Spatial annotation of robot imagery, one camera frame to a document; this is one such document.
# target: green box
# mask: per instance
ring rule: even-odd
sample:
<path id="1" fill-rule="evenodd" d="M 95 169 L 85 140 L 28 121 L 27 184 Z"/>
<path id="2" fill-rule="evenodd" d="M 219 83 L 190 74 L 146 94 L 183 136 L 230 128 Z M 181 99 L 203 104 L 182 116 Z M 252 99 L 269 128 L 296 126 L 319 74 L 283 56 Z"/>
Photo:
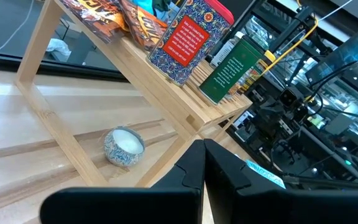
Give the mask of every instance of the green box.
<path id="1" fill-rule="evenodd" d="M 200 90 L 213 103 L 218 104 L 241 76 L 262 57 L 262 53 L 243 37 L 200 85 Z"/>

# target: red label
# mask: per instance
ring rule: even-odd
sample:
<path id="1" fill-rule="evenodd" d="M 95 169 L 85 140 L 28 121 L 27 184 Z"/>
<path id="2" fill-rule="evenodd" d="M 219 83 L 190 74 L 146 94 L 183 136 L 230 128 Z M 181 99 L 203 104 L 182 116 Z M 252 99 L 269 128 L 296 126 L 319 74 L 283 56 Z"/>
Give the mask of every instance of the red label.
<path id="1" fill-rule="evenodd" d="M 188 16 L 177 25 L 163 50 L 186 67 L 208 39 L 209 33 Z"/>

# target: wooden shelf frame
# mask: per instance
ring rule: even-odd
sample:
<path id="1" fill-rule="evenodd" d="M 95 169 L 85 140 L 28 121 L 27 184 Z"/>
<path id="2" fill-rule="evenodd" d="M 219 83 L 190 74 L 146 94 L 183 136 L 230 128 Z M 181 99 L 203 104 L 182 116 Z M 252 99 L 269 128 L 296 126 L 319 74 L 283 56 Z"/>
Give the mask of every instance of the wooden shelf frame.
<path id="1" fill-rule="evenodd" d="M 105 44 L 59 0 L 46 0 L 17 71 L 16 85 L 89 186 L 103 187 L 109 183 L 34 85 L 38 67 L 63 13 L 73 20 L 146 100 L 161 111 L 179 134 L 178 139 L 139 180 L 136 187 L 150 187 L 176 163 L 195 139 L 203 138 L 202 130 L 233 116 L 215 137 L 220 138 L 226 128 L 252 104 L 245 96 L 235 96 L 232 100 L 222 100 L 220 104 L 213 105 L 198 90 L 199 84 L 212 72 L 206 62 L 202 62 L 188 83 L 180 88 L 149 65 L 145 61 L 146 53 L 129 37 Z"/>

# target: snack bag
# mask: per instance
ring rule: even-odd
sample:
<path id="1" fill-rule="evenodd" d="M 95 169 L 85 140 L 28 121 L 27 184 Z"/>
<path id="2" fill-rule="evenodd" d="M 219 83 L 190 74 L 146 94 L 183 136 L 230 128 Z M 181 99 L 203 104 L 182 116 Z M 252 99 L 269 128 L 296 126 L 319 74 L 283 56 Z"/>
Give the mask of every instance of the snack bag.
<path id="1" fill-rule="evenodd" d="M 105 43 L 129 31 L 117 0 L 60 0 Z"/>
<path id="2" fill-rule="evenodd" d="M 128 0 L 119 2 L 133 38 L 145 50 L 151 51 L 166 31 L 166 23 Z"/>

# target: blue patterned candle tin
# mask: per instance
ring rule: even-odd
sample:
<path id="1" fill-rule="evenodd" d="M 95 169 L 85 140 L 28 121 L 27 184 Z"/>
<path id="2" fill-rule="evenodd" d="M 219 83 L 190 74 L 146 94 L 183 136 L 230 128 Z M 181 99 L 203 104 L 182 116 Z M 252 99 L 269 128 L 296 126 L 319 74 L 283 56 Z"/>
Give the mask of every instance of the blue patterned candle tin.
<path id="1" fill-rule="evenodd" d="M 182 86 L 233 22 L 217 0 L 187 0 L 147 60 Z"/>
<path id="2" fill-rule="evenodd" d="M 107 159 L 116 166 L 127 167 L 136 164 L 145 150 L 141 136 L 135 131 L 116 127 L 104 138 L 104 152 Z"/>

